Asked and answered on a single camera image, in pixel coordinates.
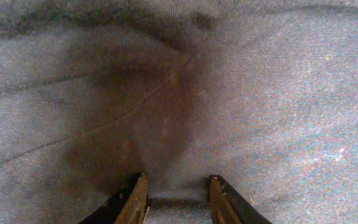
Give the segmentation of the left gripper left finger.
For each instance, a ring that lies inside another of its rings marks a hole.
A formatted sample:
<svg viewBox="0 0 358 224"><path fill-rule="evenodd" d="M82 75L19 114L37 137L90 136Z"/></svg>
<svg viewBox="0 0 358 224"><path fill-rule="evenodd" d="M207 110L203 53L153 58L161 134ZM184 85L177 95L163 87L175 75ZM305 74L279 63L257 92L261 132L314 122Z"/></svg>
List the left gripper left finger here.
<svg viewBox="0 0 358 224"><path fill-rule="evenodd" d="M147 211L147 176L138 173L79 224L143 224Z"/></svg>

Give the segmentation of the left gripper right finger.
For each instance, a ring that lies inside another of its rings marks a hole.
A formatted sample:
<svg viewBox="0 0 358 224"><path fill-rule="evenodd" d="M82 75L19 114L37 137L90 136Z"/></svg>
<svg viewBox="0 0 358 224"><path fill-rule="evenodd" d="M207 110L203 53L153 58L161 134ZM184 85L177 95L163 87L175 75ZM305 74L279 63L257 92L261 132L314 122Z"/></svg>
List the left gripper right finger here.
<svg viewBox="0 0 358 224"><path fill-rule="evenodd" d="M271 224L220 175L209 176L208 201L213 224Z"/></svg>

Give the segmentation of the dark navy t-shirt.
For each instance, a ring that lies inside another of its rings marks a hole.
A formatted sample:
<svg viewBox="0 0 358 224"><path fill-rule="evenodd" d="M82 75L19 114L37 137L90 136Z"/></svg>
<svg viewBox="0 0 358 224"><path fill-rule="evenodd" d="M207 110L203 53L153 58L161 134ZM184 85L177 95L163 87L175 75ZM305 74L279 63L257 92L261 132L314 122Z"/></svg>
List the dark navy t-shirt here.
<svg viewBox="0 0 358 224"><path fill-rule="evenodd" d="M0 1L0 223L78 223L129 179L209 223L358 223L358 1Z"/></svg>

